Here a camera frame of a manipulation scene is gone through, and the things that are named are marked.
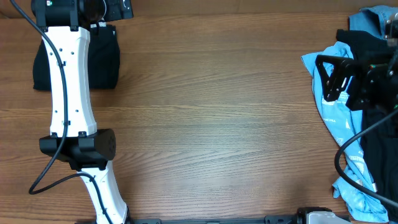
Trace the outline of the black shorts grey waistband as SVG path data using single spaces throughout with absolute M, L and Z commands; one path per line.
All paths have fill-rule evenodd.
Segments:
M 120 67 L 120 48 L 116 27 L 105 25 L 90 29 L 88 51 L 88 81 L 91 89 L 114 89 L 118 82 Z M 39 45 L 33 64 L 33 89 L 50 91 L 49 60 L 45 44 Z

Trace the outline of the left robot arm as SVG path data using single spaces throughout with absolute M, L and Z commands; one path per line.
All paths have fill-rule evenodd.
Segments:
M 116 137 L 98 129 L 90 101 L 90 29 L 99 22 L 133 17 L 129 1 L 32 1 L 49 61 L 52 93 L 50 134 L 42 153 L 76 171 L 93 202 L 95 223 L 131 223 L 113 171 Z

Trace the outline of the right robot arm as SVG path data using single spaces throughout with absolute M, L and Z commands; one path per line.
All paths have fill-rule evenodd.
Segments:
M 357 221 L 397 222 L 397 9 L 349 17 L 336 43 L 302 56 L 318 112 L 338 144 L 333 195 Z

